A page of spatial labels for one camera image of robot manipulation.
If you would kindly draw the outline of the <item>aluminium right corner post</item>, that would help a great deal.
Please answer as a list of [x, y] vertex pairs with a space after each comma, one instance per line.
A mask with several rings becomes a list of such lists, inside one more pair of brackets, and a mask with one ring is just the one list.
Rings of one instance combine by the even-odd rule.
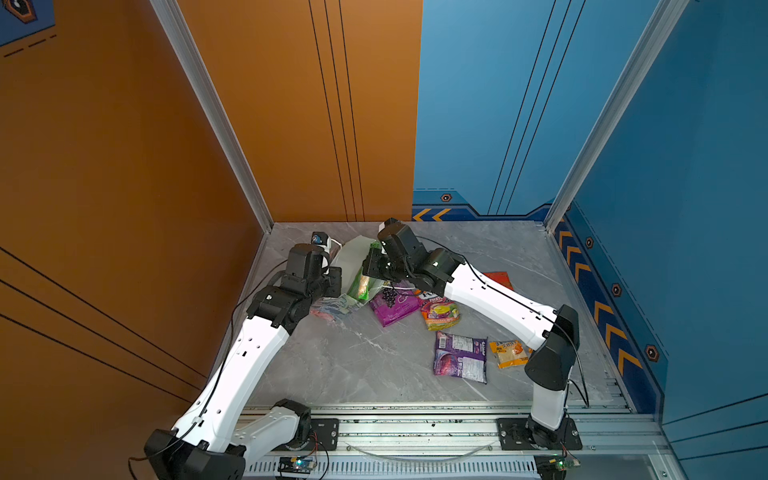
[[563, 220], [565, 212], [575, 199], [688, 4], [688, 0], [662, 0], [657, 3], [552, 203], [544, 220], [547, 233], [552, 234]]

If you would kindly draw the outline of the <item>purple berries candy bag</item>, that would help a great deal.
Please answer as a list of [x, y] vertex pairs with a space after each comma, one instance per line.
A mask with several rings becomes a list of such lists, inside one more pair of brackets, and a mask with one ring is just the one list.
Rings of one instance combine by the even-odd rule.
[[487, 383], [488, 340], [437, 331], [433, 374]]

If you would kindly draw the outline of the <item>right circuit board green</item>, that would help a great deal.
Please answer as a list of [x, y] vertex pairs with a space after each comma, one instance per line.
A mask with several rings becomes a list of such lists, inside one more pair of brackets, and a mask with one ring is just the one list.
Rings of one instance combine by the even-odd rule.
[[534, 461], [541, 480], [565, 480], [570, 470], [581, 466], [577, 458], [570, 456], [535, 456]]

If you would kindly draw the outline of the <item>aluminium corner post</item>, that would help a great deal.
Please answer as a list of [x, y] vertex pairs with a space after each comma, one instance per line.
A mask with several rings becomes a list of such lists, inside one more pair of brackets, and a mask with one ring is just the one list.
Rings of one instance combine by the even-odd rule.
[[260, 228], [270, 234], [274, 220], [179, 3], [151, 0], [150, 4]]
[[662, 0], [657, 3], [552, 203], [544, 220], [547, 233], [552, 234], [563, 220], [565, 212], [575, 199], [688, 4], [688, 0]]

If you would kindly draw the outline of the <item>left circuit board green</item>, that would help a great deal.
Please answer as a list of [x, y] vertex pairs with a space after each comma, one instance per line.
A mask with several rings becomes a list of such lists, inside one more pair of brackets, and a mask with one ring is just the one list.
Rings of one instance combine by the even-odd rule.
[[308, 479], [318, 473], [315, 456], [282, 456], [278, 459], [276, 473], [279, 478]]

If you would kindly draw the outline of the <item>aluminium left corner post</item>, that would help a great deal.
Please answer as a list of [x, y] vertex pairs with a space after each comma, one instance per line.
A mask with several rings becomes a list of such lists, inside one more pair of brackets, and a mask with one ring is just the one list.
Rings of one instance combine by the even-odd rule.
[[274, 220], [179, 3], [151, 0], [150, 4], [260, 228], [270, 234]]

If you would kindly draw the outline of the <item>colourful fruits candy bag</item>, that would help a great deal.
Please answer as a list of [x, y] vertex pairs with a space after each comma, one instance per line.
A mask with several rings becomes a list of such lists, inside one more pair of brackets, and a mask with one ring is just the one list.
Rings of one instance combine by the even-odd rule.
[[440, 331], [458, 324], [461, 313], [458, 305], [429, 292], [419, 295], [420, 314], [428, 331]]

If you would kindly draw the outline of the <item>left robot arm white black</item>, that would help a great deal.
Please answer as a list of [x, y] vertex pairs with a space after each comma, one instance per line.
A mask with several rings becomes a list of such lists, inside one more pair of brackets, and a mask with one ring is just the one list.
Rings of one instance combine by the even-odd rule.
[[321, 298], [341, 294], [342, 270], [331, 264], [334, 240], [316, 232], [289, 251], [286, 267], [249, 295], [246, 317], [225, 359], [199, 397], [169, 430], [144, 446], [159, 479], [240, 479], [247, 464], [278, 447], [300, 449], [311, 435], [311, 410], [291, 400], [239, 428], [238, 419], [267, 367]]

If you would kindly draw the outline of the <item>floral paper bag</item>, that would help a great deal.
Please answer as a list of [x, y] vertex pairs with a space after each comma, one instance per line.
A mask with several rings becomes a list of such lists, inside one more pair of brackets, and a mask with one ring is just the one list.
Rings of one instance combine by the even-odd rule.
[[[332, 237], [330, 237], [330, 239], [331, 251], [328, 253], [331, 259], [330, 265], [340, 267], [342, 269], [341, 295], [336, 298], [321, 298], [312, 305], [310, 313], [324, 320], [336, 321], [337, 319], [352, 313], [360, 307], [368, 304], [370, 301], [367, 303], [360, 303], [344, 292], [344, 287], [346, 286], [346, 280], [349, 273], [349, 253], [346, 245], [351, 240], [345, 244], [342, 244], [340, 241]], [[382, 281], [383, 285], [378, 293], [388, 284], [386, 280]]]

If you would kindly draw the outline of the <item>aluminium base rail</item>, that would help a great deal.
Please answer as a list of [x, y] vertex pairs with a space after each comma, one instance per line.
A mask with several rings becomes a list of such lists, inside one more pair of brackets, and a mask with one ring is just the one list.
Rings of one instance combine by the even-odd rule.
[[683, 479], [661, 428], [622, 406], [567, 409], [574, 438], [537, 450], [524, 431], [525, 402], [328, 404], [326, 447], [305, 448], [318, 473], [310, 479], [540, 479], [535, 456], [581, 462], [566, 479]]

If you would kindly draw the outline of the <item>circuit board green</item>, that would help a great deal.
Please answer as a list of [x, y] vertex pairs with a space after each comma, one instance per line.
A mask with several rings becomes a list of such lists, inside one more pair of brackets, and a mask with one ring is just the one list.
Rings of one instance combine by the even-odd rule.
[[282, 456], [278, 459], [276, 473], [279, 478], [308, 479], [318, 473], [315, 456]]
[[534, 461], [541, 480], [565, 480], [570, 470], [581, 466], [577, 458], [570, 456], [535, 456]]

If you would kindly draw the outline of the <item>red small snack packet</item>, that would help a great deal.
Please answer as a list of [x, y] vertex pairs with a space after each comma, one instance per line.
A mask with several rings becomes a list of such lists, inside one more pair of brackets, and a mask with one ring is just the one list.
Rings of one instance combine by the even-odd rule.
[[514, 290], [514, 287], [511, 283], [511, 280], [507, 272], [504, 272], [504, 271], [486, 272], [485, 276], [488, 279], [493, 280], [494, 282], [504, 286], [508, 290], [511, 290], [511, 291]]

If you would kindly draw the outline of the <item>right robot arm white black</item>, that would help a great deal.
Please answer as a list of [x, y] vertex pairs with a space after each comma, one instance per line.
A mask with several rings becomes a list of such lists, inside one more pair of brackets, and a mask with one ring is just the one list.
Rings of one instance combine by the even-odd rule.
[[532, 350], [524, 367], [533, 382], [533, 401], [525, 424], [538, 449], [560, 449], [574, 438], [566, 412], [570, 375], [581, 366], [579, 317], [568, 305], [558, 308], [528, 299], [490, 279], [467, 258], [443, 245], [429, 250], [407, 224], [390, 218], [379, 227], [380, 245], [369, 249], [363, 274], [458, 302], [481, 313]]

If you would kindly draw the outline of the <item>green Lays chips bag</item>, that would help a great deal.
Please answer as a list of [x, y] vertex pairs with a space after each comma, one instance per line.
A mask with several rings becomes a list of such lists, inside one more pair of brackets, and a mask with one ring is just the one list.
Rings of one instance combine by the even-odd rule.
[[383, 281], [367, 276], [364, 273], [363, 263], [371, 249], [381, 253], [382, 246], [371, 238], [358, 236], [348, 242], [346, 248], [349, 253], [349, 273], [344, 292], [360, 303], [367, 303], [381, 289]]

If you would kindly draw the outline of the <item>magenta purple snack bag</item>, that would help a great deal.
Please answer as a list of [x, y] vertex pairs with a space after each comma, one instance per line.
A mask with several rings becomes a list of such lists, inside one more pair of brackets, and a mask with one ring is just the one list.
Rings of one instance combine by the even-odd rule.
[[387, 327], [419, 310], [421, 298], [404, 285], [389, 285], [370, 300], [369, 306], [381, 326]]

